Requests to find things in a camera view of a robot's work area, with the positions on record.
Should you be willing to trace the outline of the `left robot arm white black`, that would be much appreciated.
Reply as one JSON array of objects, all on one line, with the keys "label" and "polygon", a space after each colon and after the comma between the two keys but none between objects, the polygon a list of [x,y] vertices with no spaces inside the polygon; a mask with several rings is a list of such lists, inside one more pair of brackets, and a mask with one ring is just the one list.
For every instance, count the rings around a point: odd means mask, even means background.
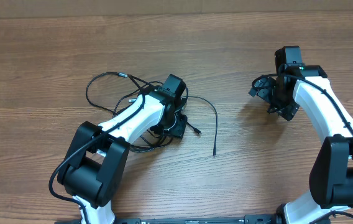
[{"label": "left robot arm white black", "polygon": [[132,146],[146,131],[165,138],[181,139],[187,117],[182,108],[188,93],[185,82],[169,75],[160,86],[146,83],[138,87],[136,101],[109,121],[95,125],[82,123],[73,137],[63,162],[54,170],[48,187],[56,180],[81,212],[78,223],[113,223],[111,200],[121,182]]}]

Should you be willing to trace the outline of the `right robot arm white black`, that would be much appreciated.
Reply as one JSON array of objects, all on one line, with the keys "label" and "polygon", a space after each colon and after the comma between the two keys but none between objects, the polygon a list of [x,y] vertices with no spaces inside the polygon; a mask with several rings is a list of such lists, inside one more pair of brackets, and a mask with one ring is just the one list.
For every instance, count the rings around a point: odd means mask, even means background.
[{"label": "right robot arm white black", "polygon": [[252,82],[249,95],[269,104],[267,112],[287,121],[303,109],[321,142],[309,174],[309,191],[281,204],[264,223],[330,223],[353,208],[353,118],[334,94],[326,72],[306,65],[298,46],[284,46],[274,55],[276,72]]}]

